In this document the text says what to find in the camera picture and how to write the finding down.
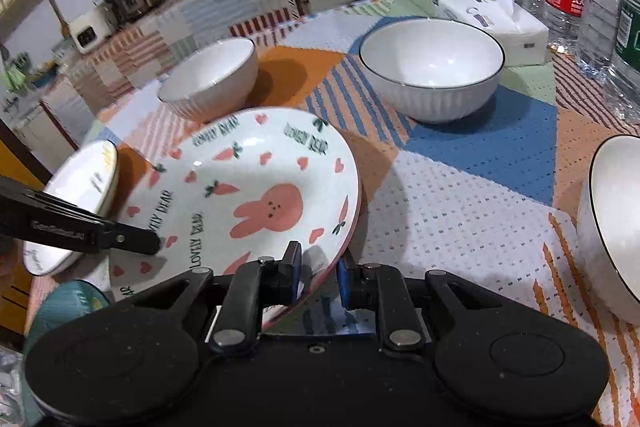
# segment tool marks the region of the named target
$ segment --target metal bolt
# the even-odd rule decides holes
[[[389,340],[398,347],[415,346],[421,339],[420,333],[414,330],[396,330],[389,335]]]
[[[221,330],[213,334],[213,341],[220,347],[237,346],[245,338],[245,334],[238,330]]]

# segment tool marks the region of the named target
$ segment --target tissue pack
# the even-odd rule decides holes
[[[433,15],[471,24],[500,42],[505,66],[545,63],[549,31],[513,0],[431,0]]]

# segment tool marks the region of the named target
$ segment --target white bowl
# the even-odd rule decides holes
[[[69,157],[50,179],[43,192],[106,216],[118,185],[118,150],[108,140],[82,147]],[[54,275],[71,266],[81,252],[48,247],[25,241],[22,257],[25,268],[34,275]]]
[[[473,26],[410,19],[366,35],[360,60],[382,100],[415,120],[444,123],[491,98],[505,56],[497,40]]]
[[[580,269],[619,318],[640,325],[640,138],[613,136],[593,155],[578,206]]]
[[[258,54],[251,39],[223,39],[180,63],[158,98],[178,116],[207,122],[240,109],[257,76]]]

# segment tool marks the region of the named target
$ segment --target tablecloth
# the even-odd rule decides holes
[[[637,129],[607,112],[600,87],[580,75],[571,57],[559,55],[545,66],[506,70],[490,102],[461,121],[430,126],[398,114],[373,91],[357,49],[372,28],[423,14],[419,4],[366,0],[252,35],[260,73],[249,104],[299,107],[341,130],[364,188],[350,244],[360,263],[390,264],[406,277],[447,269],[582,328],[606,350],[611,367],[594,418],[639,425],[638,328],[590,292],[575,231],[594,150],[609,136],[637,135]],[[126,159],[116,206],[151,165],[200,127],[162,106],[157,89],[155,81],[102,111],[86,138],[112,140]],[[108,280],[108,267],[92,277]],[[52,286],[47,279],[34,283],[31,308]],[[372,330],[373,315],[345,311],[329,277],[271,331]]]

